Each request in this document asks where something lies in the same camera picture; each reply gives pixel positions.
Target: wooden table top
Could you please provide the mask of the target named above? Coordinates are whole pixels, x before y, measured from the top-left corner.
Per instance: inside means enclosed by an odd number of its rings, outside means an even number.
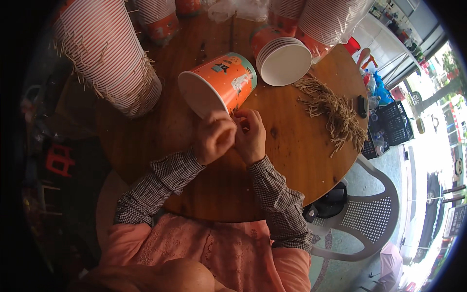
[[[149,41],[142,46],[155,60],[162,95],[153,111],[130,120],[100,100],[96,123],[102,147],[112,166],[128,184],[144,175],[151,160],[186,150],[193,141],[193,129],[200,118],[188,107],[178,89],[179,73],[223,53],[236,52],[255,64],[249,35],[255,23],[232,18],[216,24],[206,14],[180,21],[180,31],[170,43],[159,48]],[[366,96],[365,86],[350,54],[336,46],[312,66],[312,74],[336,94],[354,100]],[[260,112],[267,131],[266,154],[274,167],[287,178],[287,185],[305,195],[304,206],[331,190],[356,161],[358,152],[351,142],[330,158],[334,144],[326,129],[327,117],[310,118],[307,107],[297,101],[305,96],[291,85],[274,87],[258,75],[258,85],[242,105]],[[362,128],[368,119],[358,117]],[[245,164],[235,150],[207,166],[180,196],[172,195],[166,210],[186,217],[218,222],[247,222],[264,218],[255,201],[253,184]]]

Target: bundle of string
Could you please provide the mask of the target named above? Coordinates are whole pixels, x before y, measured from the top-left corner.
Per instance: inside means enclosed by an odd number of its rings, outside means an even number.
[[[326,84],[310,73],[307,75],[310,77],[301,78],[293,86],[311,97],[311,100],[298,97],[299,101],[308,106],[307,113],[310,117],[321,114],[328,116],[326,129],[331,133],[331,142],[336,146],[331,157],[342,149],[345,141],[352,141],[354,149],[361,153],[363,142],[368,136],[355,118],[357,113],[354,111],[352,100],[348,100],[345,96],[337,96]]]

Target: checkered shirt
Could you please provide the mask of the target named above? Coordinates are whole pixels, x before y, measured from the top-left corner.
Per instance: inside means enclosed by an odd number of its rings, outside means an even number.
[[[177,152],[150,163],[151,170],[120,197],[114,224],[146,223],[173,193],[180,195],[202,166],[193,149]],[[266,214],[266,223],[274,240],[272,248],[303,249],[310,253],[312,232],[302,216],[304,195],[287,187],[285,177],[274,169],[265,156],[249,167],[257,200]]]

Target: pink clothing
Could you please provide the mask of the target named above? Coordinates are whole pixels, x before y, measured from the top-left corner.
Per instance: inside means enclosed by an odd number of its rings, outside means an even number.
[[[165,214],[151,228],[116,224],[100,265],[159,265],[189,258],[202,263],[236,291],[310,291],[310,255],[303,249],[271,248],[266,221],[209,223]]]

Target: right hand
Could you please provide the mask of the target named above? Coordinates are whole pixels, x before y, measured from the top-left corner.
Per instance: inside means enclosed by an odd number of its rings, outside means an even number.
[[[200,165],[224,155],[235,142],[237,125],[226,111],[212,111],[199,124],[193,152]]]
[[[247,167],[266,156],[266,129],[260,113],[252,109],[240,109],[234,113],[237,124],[235,148]]]

